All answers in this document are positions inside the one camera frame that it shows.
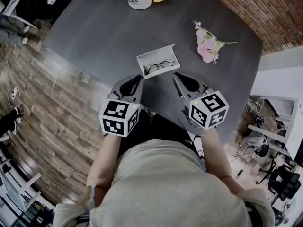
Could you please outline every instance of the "wood plank floor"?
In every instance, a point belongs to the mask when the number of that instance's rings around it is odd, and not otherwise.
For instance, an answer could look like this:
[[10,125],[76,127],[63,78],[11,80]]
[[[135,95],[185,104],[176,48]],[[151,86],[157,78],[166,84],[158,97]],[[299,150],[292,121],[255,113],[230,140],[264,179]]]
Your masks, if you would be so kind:
[[[9,153],[28,177],[41,172],[35,188],[55,205],[75,202],[84,190],[103,140],[98,112],[111,88],[43,48],[41,44],[50,27],[43,22],[40,30],[31,29],[26,46],[2,44],[0,56],[6,51],[12,72],[11,87],[20,89],[24,110],[17,135],[9,140]],[[0,117],[11,110],[8,70],[4,60],[0,64]],[[270,109],[266,110],[266,115],[274,116]],[[231,141],[224,147],[231,161],[241,135],[254,117],[255,114],[244,112]],[[275,124],[268,127],[276,129]],[[235,175],[245,168],[238,181],[254,187],[262,177],[258,169],[268,162],[252,158],[243,165],[239,160],[232,163],[232,168]]]

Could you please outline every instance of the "gray t-shirt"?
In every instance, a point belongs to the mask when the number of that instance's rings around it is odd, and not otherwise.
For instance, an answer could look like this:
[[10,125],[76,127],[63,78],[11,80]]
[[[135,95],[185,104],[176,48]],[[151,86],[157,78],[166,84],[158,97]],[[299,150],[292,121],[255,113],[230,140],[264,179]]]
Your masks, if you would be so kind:
[[182,144],[150,140],[125,152],[101,205],[58,204],[54,226],[250,227],[247,205],[273,227],[274,213],[262,189],[237,196],[202,170],[198,156]]

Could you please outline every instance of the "brick wall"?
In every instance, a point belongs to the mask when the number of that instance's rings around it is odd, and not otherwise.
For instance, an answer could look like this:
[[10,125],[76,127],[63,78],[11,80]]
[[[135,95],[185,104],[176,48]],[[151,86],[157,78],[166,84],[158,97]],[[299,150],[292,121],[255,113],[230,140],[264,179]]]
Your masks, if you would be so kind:
[[303,45],[303,0],[220,0],[263,41],[263,54]]

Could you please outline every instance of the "dark gray table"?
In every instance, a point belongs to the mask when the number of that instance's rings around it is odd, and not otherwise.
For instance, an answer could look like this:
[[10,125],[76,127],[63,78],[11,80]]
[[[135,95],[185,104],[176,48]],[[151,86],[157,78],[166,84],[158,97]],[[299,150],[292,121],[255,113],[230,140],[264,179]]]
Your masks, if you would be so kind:
[[[196,52],[192,21],[201,21],[222,41],[238,41],[220,50],[217,65],[205,64]],[[218,0],[165,0],[135,10],[127,0],[73,0],[54,24],[44,45],[101,81],[140,74],[136,56],[176,44],[181,68],[219,90],[230,105],[218,126],[222,143],[234,130],[252,88],[262,51],[257,35]],[[175,71],[145,81],[141,103],[193,134],[181,112],[183,101],[172,82]]]

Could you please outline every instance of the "sleeve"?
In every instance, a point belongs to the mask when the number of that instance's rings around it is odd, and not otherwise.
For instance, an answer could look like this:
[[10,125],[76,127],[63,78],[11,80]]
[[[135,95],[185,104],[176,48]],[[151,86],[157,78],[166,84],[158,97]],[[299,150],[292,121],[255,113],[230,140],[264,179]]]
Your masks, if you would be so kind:
[[53,220],[54,227],[66,226],[69,222],[85,214],[83,206],[76,204],[57,204],[55,208],[55,217]]
[[252,211],[252,213],[249,213],[249,215],[253,226],[254,221],[257,219],[255,216],[257,215],[261,216],[263,227],[275,226],[274,211],[272,210],[271,205],[262,189],[249,189],[240,192],[237,194],[237,197],[244,201],[248,211]]

